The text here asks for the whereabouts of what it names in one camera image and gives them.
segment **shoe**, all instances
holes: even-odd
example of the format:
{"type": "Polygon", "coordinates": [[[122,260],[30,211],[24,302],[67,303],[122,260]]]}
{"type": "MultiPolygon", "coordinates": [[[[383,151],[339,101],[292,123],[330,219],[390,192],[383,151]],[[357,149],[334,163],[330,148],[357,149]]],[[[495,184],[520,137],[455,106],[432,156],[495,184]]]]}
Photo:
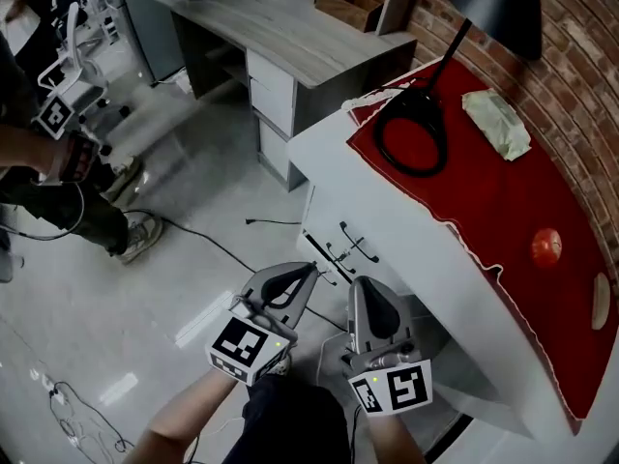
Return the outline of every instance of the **shoe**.
{"type": "Polygon", "coordinates": [[[137,256],[152,247],[162,236],[163,221],[159,217],[147,217],[129,227],[127,250],[117,256],[123,265],[129,265],[137,256]]]}
{"type": "Polygon", "coordinates": [[[267,374],[286,376],[288,374],[288,371],[290,371],[290,366],[292,366],[292,356],[290,356],[290,354],[287,354],[285,358],[283,358],[275,366],[269,369],[269,371],[267,371],[267,374]]]}
{"type": "Polygon", "coordinates": [[[116,178],[111,187],[103,194],[111,204],[115,203],[123,191],[131,184],[142,170],[142,161],[128,157],[121,165],[112,168],[116,178]]]}

